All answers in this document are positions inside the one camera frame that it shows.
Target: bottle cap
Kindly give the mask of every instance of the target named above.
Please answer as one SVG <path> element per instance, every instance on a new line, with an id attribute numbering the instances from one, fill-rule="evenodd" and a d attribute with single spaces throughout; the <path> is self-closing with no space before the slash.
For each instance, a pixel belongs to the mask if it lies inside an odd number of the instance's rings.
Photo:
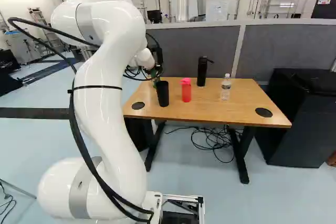
<path id="1" fill-rule="evenodd" d="M 181 84 L 191 85 L 191 79 L 190 78 L 183 78 L 181 80 Z"/>

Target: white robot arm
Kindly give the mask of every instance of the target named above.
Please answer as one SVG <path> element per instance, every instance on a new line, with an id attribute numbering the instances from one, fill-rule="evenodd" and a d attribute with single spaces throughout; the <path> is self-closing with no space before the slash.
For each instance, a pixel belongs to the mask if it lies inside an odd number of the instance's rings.
<path id="1" fill-rule="evenodd" d="M 147 69 L 155 65 L 146 48 L 143 17 L 131 0 L 68 0 L 55 9 L 51 23 L 53 28 L 101 45 L 75 76 L 74 88 L 91 87 L 73 91 L 76 118 L 97 144 L 101 157 L 92 161 L 100 177 L 121 197 L 141 207 L 146 196 L 146 170 L 124 124 L 118 88 L 132 59 L 133 64 Z M 38 201 L 58 218 L 134 223 L 106 196 L 82 158 L 67 158 L 53 165 L 40 181 Z"/>

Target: black water bottle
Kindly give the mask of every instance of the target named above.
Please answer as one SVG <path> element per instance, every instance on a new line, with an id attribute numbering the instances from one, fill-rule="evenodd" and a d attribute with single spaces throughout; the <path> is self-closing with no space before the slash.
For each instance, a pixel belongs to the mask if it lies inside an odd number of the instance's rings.
<path id="1" fill-rule="evenodd" d="M 214 63 L 212 60 L 209 60 L 206 56 L 201 56 L 198 58 L 198 71 L 197 71 L 197 86 L 205 86 L 206 79 L 206 70 L 208 67 L 208 61 Z"/>

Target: gray partition wall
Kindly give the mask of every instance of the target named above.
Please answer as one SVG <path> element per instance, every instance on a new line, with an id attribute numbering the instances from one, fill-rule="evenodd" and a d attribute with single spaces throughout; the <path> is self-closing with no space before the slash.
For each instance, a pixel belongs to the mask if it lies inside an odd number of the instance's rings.
<path id="1" fill-rule="evenodd" d="M 268 81 L 274 68 L 330 69 L 335 57 L 335 25 L 247 25 L 236 77 Z"/>
<path id="2" fill-rule="evenodd" d="M 160 43 L 166 77 L 197 77 L 200 56 L 208 56 L 215 64 L 208 64 L 208 77 L 223 77 L 231 73 L 239 25 L 148 29 L 147 33 Z"/>
<path id="3" fill-rule="evenodd" d="M 267 82 L 275 68 L 336 71 L 336 20 L 258 19 L 148 26 L 163 49 L 164 76 L 196 77 L 197 59 L 208 56 L 208 77 Z"/>

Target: black table frame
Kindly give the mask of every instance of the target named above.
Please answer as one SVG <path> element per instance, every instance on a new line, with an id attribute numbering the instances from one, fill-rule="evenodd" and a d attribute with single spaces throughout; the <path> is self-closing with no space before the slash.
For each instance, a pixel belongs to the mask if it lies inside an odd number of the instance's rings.
<path id="1" fill-rule="evenodd" d="M 248 178 L 247 168 L 245 164 L 244 157 L 247 150 L 251 144 L 251 141 L 256 133 L 257 127 L 245 126 L 243 133 L 238 141 L 236 131 L 229 128 L 229 134 L 231 138 L 231 144 L 235 153 L 235 160 L 237 163 L 237 168 L 239 172 L 240 182 L 243 184 L 248 184 L 250 182 Z"/>
<path id="2" fill-rule="evenodd" d="M 147 157 L 145 159 L 145 167 L 146 171 L 149 172 L 152 168 L 152 163 L 155 157 L 156 148 L 160 142 L 160 137 L 163 131 L 163 128 L 165 127 L 165 121 L 161 122 L 154 134 L 153 132 L 153 126 L 152 126 L 152 120 L 151 119 L 142 119 L 145 136 L 146 136 L 146 142 L 149 147 Z"/>
<path id="3" fill-rule="evenodd" d="M 158 125 L 155 134 L 153 133 L 153 126 L 152 126 L 151 119 L 142 119 L 142 123 L 145 129 L 146 142 L 149 147 L 147 157 L 145 160 L 146 171 L 149 172 L 151 170 L 152 163 L 154 161 L 156 149 L 160 142 L 160 137 L 161 137 L 163 128 L 165 127 L 165 121 L 161 122 Z M 238 141 L 237 134 L 234 129 L 229 128 L 228 130 L 230 134 L 234 154 L 235 154 L 235 160 L 236 160 L 237 168 L 239 172 L 239 179 L 240 179 L 240 182 L 243 184 L 249 183 L 249 177 L 248 177 L 244 157 L 256 133 L 256 130 L 257 130 L 257 127 L 245 126 L 243 133 L 240 137 L 240 141 Z"/>

